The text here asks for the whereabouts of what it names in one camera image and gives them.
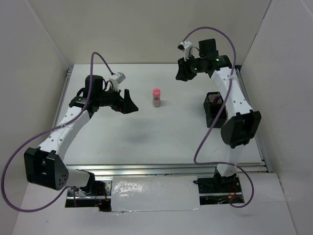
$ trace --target pink bottle cap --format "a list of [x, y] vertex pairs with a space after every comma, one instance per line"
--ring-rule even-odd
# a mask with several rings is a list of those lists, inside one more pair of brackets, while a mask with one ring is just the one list
[[161, 91], [158, 88], [153, 89], [152, 91], [153, 97], [159, 98], [161, 95]]

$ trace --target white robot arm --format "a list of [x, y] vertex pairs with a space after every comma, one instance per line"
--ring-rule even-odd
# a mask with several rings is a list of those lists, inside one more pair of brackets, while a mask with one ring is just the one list
[[67, 113], [59, 123], [61, 128], [50, 133], [36, 149], [28, 148], [25, 151], [25, 169], [29, 182], [55, 190], [65, 186], [81, 187], [86, 192], [92, 190], [95, 183], [94, 175], [86, 171], [67, 169], [63, 159], [78, 132], [89, 122], [99, 107], [110, 106], [123, 114], [138, 111], [128, 90], [125, 90], [124, 98], [120, 96], [119, 84], [124, 79], [125, 75], [121, 72], [113, 74], [108, 82], [104, 82], [103, 77], [94, 75], [87, 109], [74, 122], [65, 125], [81, 112], [85, 104], [89, 90], [89, 76], [86, 78], [86, 86], [71, 101]]
[[[199, 58], [193, 56], [193, 45], [189, 41], [181, 42], [178, 48], [184, 52], [184, 57], [178, 60], [179, 71], [176, 80], [192, 80], [197, 73], [205, 72], [215, 82], [221, 96], [226, 97], [232, 79], [230, 94], [225, 104], [228, 121], [221, 128], [221, 136], [227, 145], [224, 162], [237, 165], [244, 145], [255, 135], [261, 120], [260, 112], [255, 112], [246, 101], [236, 73], [231, 75], [231, 62], [226, 55], [219, 56], [215, 39], [199, 42]], [[236, 177], [236, 167], [219, 164], [216, 173], [220, 175], [221, 184], [227, 183]]]

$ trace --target plastic vial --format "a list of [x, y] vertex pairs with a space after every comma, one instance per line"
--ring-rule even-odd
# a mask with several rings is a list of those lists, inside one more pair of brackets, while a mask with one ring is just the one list
[[161, 104], [161, 100], [160, 100], [160, 95], [161, 95], [161, 91], [160, 89], [156, 88], [153, 89], [152, 91], [152, 96], [153, 96], [153, 106], [158, 107]]

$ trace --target black bracket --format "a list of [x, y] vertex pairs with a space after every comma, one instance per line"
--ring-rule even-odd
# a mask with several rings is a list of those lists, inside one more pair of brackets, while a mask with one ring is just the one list
[[62, 189], [68, 180], [68, 169], [54, 151], [28, 148], [24, 153], [27, 181], [55, 190]]

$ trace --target white table surface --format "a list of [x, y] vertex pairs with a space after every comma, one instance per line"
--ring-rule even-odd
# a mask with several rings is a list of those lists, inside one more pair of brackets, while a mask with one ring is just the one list
[[[239, 174], [245, 200], [251, 187]], [[206, 205], [194, 211], [98, 212], [65, 208], [66, 193], [47, 209], [19, 213], [14, 235], [296, 235], [276, 174], [251, 173], [255, 197], [243, 209]], [[59, 192], [29, 184], [22, 208], [45, 205]]]
[[[208, 128], [203, 102], [207, 92], [218, 91], [206, 74], [192, 81], [176, 81], [177, 65], [111, 65], [126, 79], [120, 89], [130, 90], [139, 112], [123, 115], [102, 107], [79, 132], [69, 147], [66, 164], [191, 164]], [[90, 65], [75, 65], [62, 104], [59, 120], [77, 91], [84, 87]], [[94, 74], [110, 75], [104, 65]], [[161, 90], [161, 107], [152, 105], [152, 89]], [[198, 160], [223, 161], [225, 144], [220, 130], [213, 130]], [[255, 139], [246, 146], [240, 163], [261, 162]]]

